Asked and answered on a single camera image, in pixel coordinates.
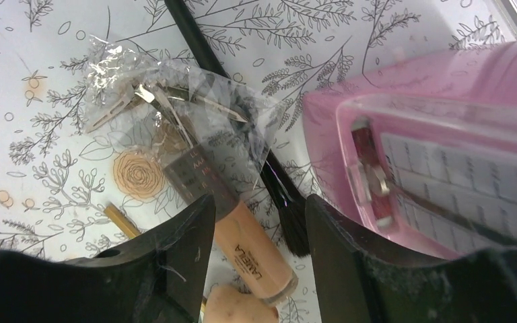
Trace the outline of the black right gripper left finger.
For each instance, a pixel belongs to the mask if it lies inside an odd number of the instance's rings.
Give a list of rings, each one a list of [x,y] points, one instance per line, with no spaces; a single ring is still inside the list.
[[[205,195],[93,258],[0,250],[0,322],[197,322],[214,227]]]

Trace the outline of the beige makeup sponge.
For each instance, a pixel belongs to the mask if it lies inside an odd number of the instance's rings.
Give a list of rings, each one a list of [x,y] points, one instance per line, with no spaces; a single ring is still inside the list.
[[[204,323],[278,323],[277,308],[265,305],[253,294],[240,293],[231,285],[215,286],[207,298]]]

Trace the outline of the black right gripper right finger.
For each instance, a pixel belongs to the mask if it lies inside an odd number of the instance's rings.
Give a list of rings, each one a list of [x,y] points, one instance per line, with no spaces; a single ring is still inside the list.
[[[517,322],[517,248],[443,260],[380,236],[315,194],[306,222],[323,322]]]

